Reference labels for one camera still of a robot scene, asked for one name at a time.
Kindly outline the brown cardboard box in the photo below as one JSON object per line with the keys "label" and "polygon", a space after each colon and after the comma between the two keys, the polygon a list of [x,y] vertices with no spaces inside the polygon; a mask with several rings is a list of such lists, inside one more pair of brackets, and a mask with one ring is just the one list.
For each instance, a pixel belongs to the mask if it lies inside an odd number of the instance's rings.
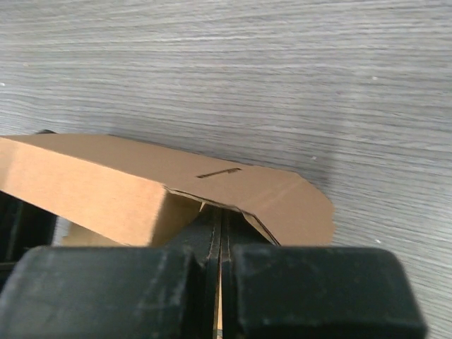
{"label": "brown cardboard box", "polygon": [[4,191],[58,215],[49,246],[156,248],[204,206],[240,213],[272,245],[324,245],[333,205],[295,172],[109,135],[1,137]]}

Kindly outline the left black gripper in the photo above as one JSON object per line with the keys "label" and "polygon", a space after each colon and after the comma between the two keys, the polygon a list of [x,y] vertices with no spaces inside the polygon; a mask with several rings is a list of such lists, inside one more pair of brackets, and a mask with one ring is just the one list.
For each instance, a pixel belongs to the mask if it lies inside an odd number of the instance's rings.
{"label": "left black gripper", "polygon": [[1,282],[27,251],[49,246],[54,240],[58,215],[43,208],[44,198],[22,200],[4,191],[10,157],[1,159]]}

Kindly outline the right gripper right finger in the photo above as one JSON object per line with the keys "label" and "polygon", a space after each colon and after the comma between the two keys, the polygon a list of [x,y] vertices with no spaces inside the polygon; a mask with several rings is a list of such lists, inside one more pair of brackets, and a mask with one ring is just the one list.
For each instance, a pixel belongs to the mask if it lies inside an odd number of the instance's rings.
{"label": "right gripper right finger", "polygon": [[240,213],[221,229],[224,338],[425,338],[402,263],[390,251],[275,246]]}

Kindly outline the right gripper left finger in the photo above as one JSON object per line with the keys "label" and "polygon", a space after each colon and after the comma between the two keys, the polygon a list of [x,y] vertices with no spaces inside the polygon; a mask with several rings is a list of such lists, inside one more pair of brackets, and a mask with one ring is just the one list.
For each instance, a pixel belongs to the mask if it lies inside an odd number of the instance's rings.
{"label": "right gripper left finger", "polygon": [[2,338],[215,338],[221,211],[166,244],[39,246],[1,291]]}

